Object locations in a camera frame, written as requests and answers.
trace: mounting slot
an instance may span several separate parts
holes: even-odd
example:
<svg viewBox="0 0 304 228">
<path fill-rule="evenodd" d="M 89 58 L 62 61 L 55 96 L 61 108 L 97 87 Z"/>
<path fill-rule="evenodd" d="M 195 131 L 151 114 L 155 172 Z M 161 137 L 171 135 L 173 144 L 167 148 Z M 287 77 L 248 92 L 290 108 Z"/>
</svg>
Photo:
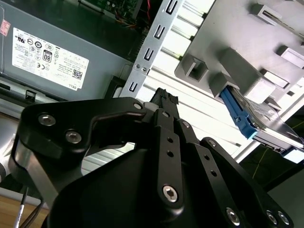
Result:
<svg viewBox="0 0 304 228">
<path fill-rule="evenodd" d="M 130 85 L 130 87 L 129 87 L 129 91 L 134 92 L 135 89 L 136 89 L 136 87 L 137 87 L 137 85 L 138 85 L 137 83 L 132 82 L 131 85 Z"/>
<path fill-rule="evenodd" d="M 157 39 L 160 39 L 162 37 L 164 30 L 165 30 L 165 27 L 158 25 L 156 32 L 154 34 L 154 37 Z"/>
<path fill-rule="evenodd" d="M 177 1 L 170 0 L 169 5 L 166 9 L 166 13 L 171 15 L 173 13 L 176 5 L 177 5 Z"/>
</svg>

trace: bolt hole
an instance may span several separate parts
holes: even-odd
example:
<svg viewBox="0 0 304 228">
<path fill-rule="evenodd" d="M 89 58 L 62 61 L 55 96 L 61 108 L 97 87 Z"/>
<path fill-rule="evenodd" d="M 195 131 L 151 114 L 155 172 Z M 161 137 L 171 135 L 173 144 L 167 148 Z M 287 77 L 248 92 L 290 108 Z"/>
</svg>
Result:
<svg viewBox="0 0 304 228">
<path fill-rule="evenodd" d="M 213 175 L 213 176 L 217 176 L 217 173 L 216 172 L 214 172 L 213 170 L 211 170 L 211 174 Z"/>
<path fill-rule="evenodd" d="M 167 113 L 167 112 L 162 112 L 162 114 L 163 114 L 164 116 L 166 116 L 166 117 L 169 117 L 169 116 L 170 116 L 169 113 Z"/>
<path fill-rule="evenodd" d="M 173 139 L 172 138 L 167 138 L 168 142 L 173 143 Z"/>
<path fill-rule="evenodd" d="M 174 157 L 174 154 L 173 154 L 171 151 L 167 151 L 167 155 L 168 155 L 169 157 L 171 157 L 171 158 Z"/>
</svg>

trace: white sticker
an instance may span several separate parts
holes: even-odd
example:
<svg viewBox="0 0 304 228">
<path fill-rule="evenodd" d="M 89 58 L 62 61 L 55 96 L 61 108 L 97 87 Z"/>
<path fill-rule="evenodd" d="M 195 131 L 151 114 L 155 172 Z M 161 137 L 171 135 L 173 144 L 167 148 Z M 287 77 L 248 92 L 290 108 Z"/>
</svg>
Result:
<svg viewBox="0 0 304 228">
<path fill-rule="evenodd" d="M 58 83 L 81 89 L 89 60 L 45 40 L 13 30 L 12 65 Z"/>
</svg>

